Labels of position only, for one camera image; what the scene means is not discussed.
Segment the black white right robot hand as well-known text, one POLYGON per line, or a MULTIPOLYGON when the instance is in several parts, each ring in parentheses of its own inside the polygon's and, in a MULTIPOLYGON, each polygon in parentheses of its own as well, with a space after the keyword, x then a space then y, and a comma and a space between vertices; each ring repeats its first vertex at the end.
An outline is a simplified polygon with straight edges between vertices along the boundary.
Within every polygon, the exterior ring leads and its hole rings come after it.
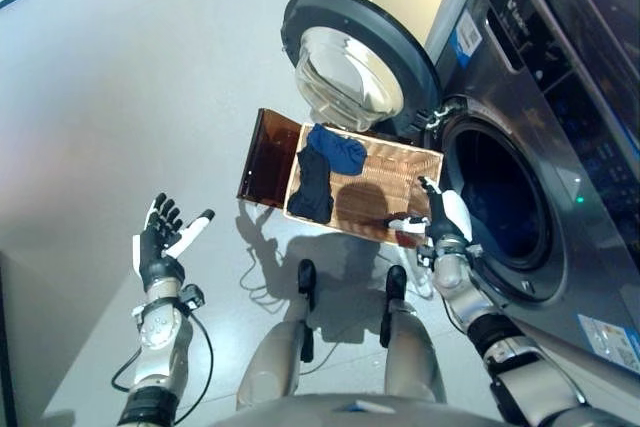
POLYGON ((418 180, 429 201, 431 216, 394 214, 384 220, 384 226, 396 232, 429 237, 434 242, 451 235, 470 245, 471 215, 462 197, 454 190, 442 190, 429 177, 421 176, 418 180))

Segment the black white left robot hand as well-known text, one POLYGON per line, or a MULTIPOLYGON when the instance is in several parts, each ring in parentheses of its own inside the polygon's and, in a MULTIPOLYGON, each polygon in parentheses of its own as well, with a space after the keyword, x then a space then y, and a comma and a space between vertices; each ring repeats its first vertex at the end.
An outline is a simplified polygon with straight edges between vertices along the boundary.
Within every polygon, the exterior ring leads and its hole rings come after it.
POLYGON ((176 202, 161 192, 151 201, 142 231, 132 237, 133 270, 145 293, 161 281, 184 282, 186 274, 179 257, 209 226, 215 212, 206 209, 186 225, 179 215, 176 202))

